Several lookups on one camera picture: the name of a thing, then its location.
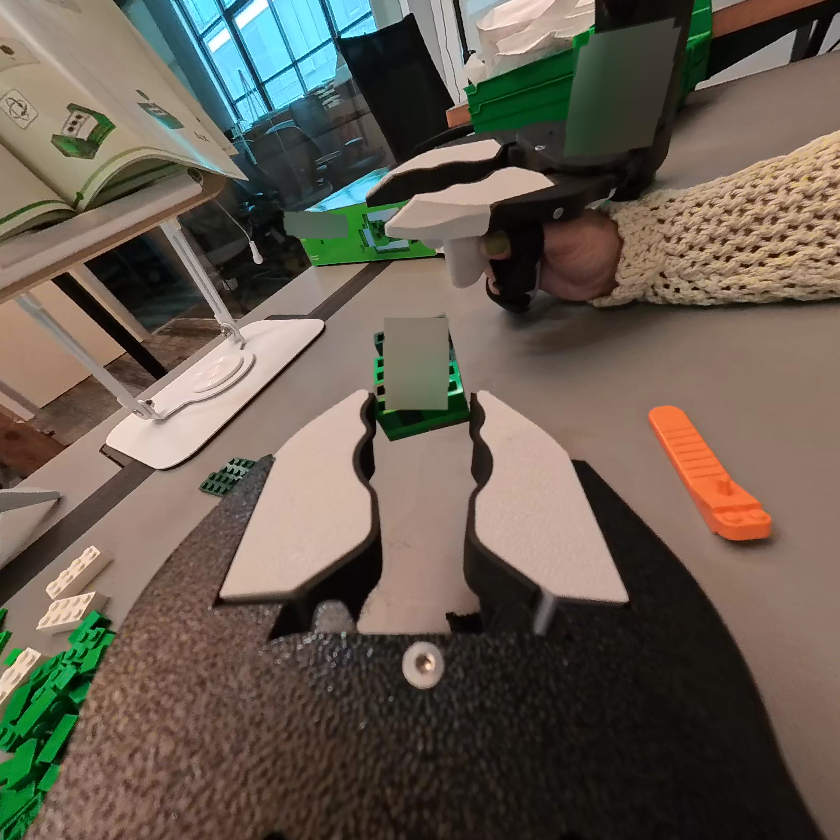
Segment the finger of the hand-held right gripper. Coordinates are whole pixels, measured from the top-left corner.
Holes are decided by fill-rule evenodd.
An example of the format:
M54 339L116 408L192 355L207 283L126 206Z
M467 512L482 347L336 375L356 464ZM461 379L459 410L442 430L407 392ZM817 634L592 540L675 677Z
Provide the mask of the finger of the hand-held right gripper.
M366 195L369 207L417 200L433 207L466 206L465 186L507 166L510 138L465 138L398 165Z
M416 195L385 224L385 233L442 248L453 285L467 288L477 283L489 264L480 239L489 230L492 205L552 184L541 173L507 167L478 182Z

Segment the large paned window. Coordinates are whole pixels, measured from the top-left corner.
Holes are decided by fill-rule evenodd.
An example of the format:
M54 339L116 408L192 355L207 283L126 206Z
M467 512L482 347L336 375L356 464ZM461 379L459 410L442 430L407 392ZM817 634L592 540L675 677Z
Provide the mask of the large paned window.
M234 119L245 125L333 81L338 37L376 30L368 1L172 5Z

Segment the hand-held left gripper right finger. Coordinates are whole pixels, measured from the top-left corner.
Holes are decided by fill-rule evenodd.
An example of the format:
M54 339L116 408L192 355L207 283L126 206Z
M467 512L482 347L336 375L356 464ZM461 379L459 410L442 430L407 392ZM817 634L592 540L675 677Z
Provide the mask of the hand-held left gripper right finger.
M546 634L563 603L627 604L565 449L487 391L470 397L469 435L465 580L484 630Z

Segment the pale grey container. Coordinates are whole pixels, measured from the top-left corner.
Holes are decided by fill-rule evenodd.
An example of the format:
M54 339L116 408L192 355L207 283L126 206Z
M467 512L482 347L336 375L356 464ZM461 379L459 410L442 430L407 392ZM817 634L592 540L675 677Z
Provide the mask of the pale grey container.
M50 507L60 498L57 490L1 489L1 568L32 542Z

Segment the lego instruction booklet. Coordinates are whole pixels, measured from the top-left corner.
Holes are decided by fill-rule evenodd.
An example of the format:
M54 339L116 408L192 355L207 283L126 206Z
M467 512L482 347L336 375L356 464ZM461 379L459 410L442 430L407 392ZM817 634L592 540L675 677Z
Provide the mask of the lego instruction booklet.
M2 238L183 170L246 176L113 2L1 2Z

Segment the white plastic bags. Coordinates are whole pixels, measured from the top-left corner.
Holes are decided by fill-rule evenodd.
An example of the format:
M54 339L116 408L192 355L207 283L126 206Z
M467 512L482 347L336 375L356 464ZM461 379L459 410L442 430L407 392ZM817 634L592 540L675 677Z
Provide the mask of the white plastic bags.
M466 77L477 85L571 49L594 22L593 1L499 3L470 20L478 47L465 64Z

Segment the green storage crate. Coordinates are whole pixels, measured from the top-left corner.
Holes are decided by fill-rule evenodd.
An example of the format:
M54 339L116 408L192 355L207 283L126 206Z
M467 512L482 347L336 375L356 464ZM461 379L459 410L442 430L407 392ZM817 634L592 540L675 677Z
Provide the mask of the green storage crate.
M681 69L678 109L707 76L711 29L711 2L695 1ZM571 45L562 51L477 84L469 84L465 91L475 130L478 133L514 130L526 124L564 120L579 53L594 32L595 27L591 26L575 34Z

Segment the white book stand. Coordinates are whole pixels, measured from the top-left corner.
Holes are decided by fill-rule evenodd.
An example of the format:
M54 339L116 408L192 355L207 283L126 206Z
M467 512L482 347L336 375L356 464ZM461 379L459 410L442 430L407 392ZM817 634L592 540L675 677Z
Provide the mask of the white book stand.
M2 245L2 300L15 300L129 410L106 445L153 469L169 469L193 457L324 331L324 321L317 318L236 324L177 221L214 198L224 184L219 175L206 175L202 182L188 174L174 175ZM160 227L173 246L213 310L224 341L142 401L43 309L31 289L95 251L152 227Z

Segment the person's right hand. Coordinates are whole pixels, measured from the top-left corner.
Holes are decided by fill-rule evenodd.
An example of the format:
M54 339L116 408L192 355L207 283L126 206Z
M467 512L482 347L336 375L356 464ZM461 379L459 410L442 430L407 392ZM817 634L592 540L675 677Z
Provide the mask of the person's right hand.
M587 209L569 222L542 226L539 288L562 301L586 302L613 293L623 241L608 213Z

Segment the cluster of dark green plates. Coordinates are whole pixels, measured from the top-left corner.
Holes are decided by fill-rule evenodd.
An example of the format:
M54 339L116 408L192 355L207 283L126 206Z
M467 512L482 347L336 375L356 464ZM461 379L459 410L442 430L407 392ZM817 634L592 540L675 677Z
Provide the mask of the cluster of dark green plates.
M205 478L199 490L207 495L222 498L245 478L256 462L249 458L231 458L220 470Z

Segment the brown wooden bench top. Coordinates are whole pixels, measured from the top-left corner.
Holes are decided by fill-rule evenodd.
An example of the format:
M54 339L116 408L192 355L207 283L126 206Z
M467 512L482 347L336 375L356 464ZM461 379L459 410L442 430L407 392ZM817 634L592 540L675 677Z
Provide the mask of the brown wooden bench top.
M714 39L743 34L756 27L779 30L786 35L827 14L833 2L741 1L723 5L713 2L711 33Z

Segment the black chair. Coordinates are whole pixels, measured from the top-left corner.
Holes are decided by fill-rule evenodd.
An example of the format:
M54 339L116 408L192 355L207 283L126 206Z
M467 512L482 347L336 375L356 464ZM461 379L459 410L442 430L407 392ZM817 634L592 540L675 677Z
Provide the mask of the black chair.
M338 48L397 163L448 130L454 102L413 14L367 35L340 37Z

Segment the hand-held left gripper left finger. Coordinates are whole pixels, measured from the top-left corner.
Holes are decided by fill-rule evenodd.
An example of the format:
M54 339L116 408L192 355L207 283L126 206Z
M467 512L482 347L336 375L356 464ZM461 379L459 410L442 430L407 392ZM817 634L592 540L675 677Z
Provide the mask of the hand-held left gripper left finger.
M382 575L375 398L351 393L276 452L218 597L279 602L281 621L311 621L338 601L354 621Z

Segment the person's right forearm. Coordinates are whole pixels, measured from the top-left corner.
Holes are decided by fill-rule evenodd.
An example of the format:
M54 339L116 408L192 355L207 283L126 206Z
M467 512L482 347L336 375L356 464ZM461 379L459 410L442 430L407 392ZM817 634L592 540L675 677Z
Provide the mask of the person's right forearm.
M731 175L605 208L623 241L597 308L839 296L839 132Z

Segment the green lego model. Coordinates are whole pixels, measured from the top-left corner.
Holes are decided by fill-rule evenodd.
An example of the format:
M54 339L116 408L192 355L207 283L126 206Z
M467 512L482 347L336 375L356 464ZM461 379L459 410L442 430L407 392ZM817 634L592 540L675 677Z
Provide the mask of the green lego model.
M391 441L430 432L469 420L469 404L463 388L455 347L449 339L448 405L443 411L429 409L388 409L384 387L384 331L374 334L376 359L374 362L374 393L376 418Z

